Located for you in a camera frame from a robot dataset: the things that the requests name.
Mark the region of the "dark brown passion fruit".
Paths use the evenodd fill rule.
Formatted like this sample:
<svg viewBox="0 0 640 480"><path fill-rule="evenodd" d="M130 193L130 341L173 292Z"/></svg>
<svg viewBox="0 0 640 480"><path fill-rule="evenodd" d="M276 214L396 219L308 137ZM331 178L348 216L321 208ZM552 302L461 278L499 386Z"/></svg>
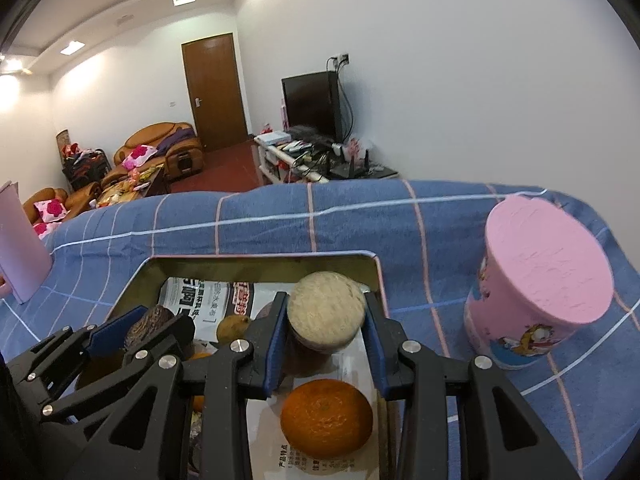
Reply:
<svg viewBox="0 0 640 480"><path fill-rule="evenodd" d="M146 310L139 321L132 324L124 339L124 350L131 351L146 338L158 332L165 324L170 322L175 315L171 310L157 304L155 307Z"/></svg>

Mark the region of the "green kiwi fruit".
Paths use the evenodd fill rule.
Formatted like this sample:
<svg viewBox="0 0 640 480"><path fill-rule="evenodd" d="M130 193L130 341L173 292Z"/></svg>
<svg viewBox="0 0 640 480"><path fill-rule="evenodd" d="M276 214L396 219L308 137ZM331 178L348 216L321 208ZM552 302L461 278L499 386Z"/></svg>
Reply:
<svg viewBox="0 0 640 480"><path fill-rule="evenodd" d="M223 318L217 326L217 344L231 344L232 341L243 339L252 319L247 315L232 314Z"/></svg>

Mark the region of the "orange tangerine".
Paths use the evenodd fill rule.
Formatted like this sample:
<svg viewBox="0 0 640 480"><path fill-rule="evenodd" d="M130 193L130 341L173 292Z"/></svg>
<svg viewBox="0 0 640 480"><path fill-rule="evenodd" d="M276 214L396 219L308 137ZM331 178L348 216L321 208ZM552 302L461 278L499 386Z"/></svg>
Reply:
<svg viewBox="0 0 640 480"><path fill-rule="evenodd" d="M213 355L207 352L198 352L186 361L186 381L191 385L193 396L193 409L197 413L204 410L205 383L207 380L208 361Z"/></svg>
<svg viewBox="0 0 640 480"><path fill-rule="evenodd" d="M288 444L314 460L334 460L365 445L373 431L373 411L356 387L336 379L316 379L286 397L280 427Z"/></svg>

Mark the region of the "mottled brown white fruit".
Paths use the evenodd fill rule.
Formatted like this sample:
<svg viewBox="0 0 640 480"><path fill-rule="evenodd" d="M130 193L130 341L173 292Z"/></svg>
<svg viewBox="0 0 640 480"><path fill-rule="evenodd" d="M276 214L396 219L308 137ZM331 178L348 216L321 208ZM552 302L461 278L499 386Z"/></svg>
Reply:
<svg viewBox="0 0 640 480"><path fill-rule="evenodd" d="M288 324L305 347L333 353L356 337L366 316L367 301L361 286L343 274L311 273L288 295Z"/></svg>

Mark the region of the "purple beet shaped fruit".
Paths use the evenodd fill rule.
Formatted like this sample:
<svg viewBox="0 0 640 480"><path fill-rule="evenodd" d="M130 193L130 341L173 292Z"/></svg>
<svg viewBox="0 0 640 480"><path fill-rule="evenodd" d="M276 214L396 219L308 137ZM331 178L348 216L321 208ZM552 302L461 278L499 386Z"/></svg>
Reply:
<svg viewBox="0 0 640 480"><path fill-rule="evenodd" d="M285 376L310 377L319 373L329 373L331 355L306 347L292 330L286 314L286 301L273 297L252 319L248 329L251 344L258 344L253 350L250 374L262 380L271 372L279 372L278 379Z"/></svg>

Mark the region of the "printed paper leaflet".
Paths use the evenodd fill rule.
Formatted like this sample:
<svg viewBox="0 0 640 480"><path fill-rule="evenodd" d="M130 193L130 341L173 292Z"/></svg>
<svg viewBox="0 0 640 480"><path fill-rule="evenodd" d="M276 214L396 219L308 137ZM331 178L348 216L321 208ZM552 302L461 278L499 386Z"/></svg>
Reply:
<svg viewBox="0 0 640 480"><path fill-rule="evenodd" d="M278 292L290 292L292 283L214 282L196 278L168 278L160 286L158 303L178 314L184 312L195 324L197 352L214 353L216 329L228 315L256 318L258 311ZM330 353L332 370L310 377L285 376L265 400L247 402L250 460L256 479L383 479L382 452L385 441L378 436L378 395L369 370L361 334L350 344ZM356 387L373 411L373 431L360 450L334 460L314 460L288 444L280 427L282 404L296 387L316 379L336 379Z"/></svg>

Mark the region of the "pink rectangular tin box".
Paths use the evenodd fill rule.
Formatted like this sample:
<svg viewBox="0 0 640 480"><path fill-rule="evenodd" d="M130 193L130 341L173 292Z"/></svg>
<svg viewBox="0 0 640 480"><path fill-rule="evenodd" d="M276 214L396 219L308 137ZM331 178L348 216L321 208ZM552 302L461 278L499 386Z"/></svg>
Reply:
<svg viewBox="0 0 640 480"><path fill-rule="evenodd" d="M103 328L101 351L130 351L181 313L193 322L186 344L214 353L237 339L253 341L281 292L289 294L310 274L333 273L386 305L378 257L370 252L216 257L157 257L130 278ZM329 342L303 342L293 332L281 339L284 358L265 400L247 403L250 462L257 479L388 479L393 432L382 396L375 390L362 333L338 334ZM359 450L313 460L285 439L280 414L285 398L314 379L336 379L357 388L372 408L372 432Z"/></svg>

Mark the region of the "blue plaid tablecloth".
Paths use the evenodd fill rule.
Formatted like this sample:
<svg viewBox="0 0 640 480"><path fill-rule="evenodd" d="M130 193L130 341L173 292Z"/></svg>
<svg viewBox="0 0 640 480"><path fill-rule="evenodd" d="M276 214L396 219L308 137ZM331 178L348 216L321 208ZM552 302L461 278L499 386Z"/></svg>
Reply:
<svg viewBox="0 0 640 480"><path fill-rule="evenodd" d="M465 359L463 305L484 256L486 218L510 193L503 184L346 181L172 193L88 211L44 241L54 263L35 296L2 300L2 356L64 326L103 322L153 256L372 252L390 316L410 338ZM603 479L639 430L639 273L589 205L549 190L538 196L600 243L615 294L597 323L510 377L580 474Z"/></svg>

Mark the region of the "pink electric kettle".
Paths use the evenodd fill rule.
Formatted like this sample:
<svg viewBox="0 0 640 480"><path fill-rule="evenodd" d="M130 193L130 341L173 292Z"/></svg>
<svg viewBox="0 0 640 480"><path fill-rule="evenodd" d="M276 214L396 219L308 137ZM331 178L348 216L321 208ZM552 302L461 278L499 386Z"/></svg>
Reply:
<svg viewBox="0 0 640 480"><path fill-rule="evenodd" d="M6 282L1 295L10 292L26 304L49 275L52 258L30 224L14 183L2 185L0 203L0 264Z"/></svg>

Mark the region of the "coffee table with snacks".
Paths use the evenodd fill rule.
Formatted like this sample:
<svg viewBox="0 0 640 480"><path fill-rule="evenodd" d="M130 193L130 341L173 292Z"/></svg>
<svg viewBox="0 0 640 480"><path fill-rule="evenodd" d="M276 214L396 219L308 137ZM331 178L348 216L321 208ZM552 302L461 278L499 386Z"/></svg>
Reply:
<svg viewBox="0 0 640 480"><path fill-rule="evenodd" d="M111 183L96 199L96 208L129 203L145 197L169 193L170 188L165 177L165 168L163 165L157 165L143 171L134 170L126 178Z"/></svg>

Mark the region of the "pink cartoon lidded cup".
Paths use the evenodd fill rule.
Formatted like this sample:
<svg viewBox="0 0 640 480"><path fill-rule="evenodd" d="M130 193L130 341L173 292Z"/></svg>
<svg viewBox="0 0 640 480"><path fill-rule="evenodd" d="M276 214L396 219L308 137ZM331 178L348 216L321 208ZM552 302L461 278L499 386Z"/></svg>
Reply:
<svg viewBox="0 0 640 480"><path fill-rule="evenodd" d="M508 196L488 214L485 244L463 321L476 352L500 367L533 365L608 310L614 292L608 257L552 203Z"/></svg>

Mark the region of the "brown leather sofa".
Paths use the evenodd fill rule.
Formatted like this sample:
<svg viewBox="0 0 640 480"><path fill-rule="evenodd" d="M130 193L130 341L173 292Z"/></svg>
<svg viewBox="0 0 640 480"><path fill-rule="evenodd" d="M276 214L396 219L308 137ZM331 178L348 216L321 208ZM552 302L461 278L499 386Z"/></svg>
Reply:
<svg viewBox="0 0 640 480"><path fill-rule="evenodd" d="M23 204L37 234L43 236L60 223L96 208L104 188L134 170L163 165L167 182L190 176L204 168L204 152L194 127L187 122L158 122L137 131L107 163L101 150L81 151L77 145L62 148L63 169L72 190L43 188Z"/></svg>

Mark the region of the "white tv stand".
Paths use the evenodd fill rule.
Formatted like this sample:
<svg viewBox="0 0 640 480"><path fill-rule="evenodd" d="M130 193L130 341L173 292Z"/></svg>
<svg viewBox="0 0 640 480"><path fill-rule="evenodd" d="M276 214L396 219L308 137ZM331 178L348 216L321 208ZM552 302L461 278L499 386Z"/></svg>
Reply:
<svg viewBox="0 0 640 480"><path fill-rule="evenodd" d="M258 176L265 184L326 183L333 180L396 179L399 172L372 158L367 144L307 142L271 131L253 136Z"/></svg>

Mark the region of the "brown wooden door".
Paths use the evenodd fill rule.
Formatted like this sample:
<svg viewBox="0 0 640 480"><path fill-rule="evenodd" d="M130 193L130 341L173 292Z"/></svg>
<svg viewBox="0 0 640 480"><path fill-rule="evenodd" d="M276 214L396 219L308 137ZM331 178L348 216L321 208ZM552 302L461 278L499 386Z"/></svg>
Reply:
<svg viewBox="0 0 640 480"><path fill-rule="evenodd" d="M181 46L196 132L206 152L241 144L247 126L231 32Z"/></svg>

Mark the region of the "black television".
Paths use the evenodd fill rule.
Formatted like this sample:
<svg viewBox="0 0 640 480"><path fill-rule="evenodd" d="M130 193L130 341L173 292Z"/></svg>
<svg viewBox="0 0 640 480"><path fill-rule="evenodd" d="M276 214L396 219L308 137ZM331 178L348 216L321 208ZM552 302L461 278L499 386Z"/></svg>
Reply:
<svg viewBox="0 0 640 480"><path fill-rule="evenodd" d="M281 80L288 126L313 128L319 136L334 142L344 140L337 73L318 73Z"/></svg>

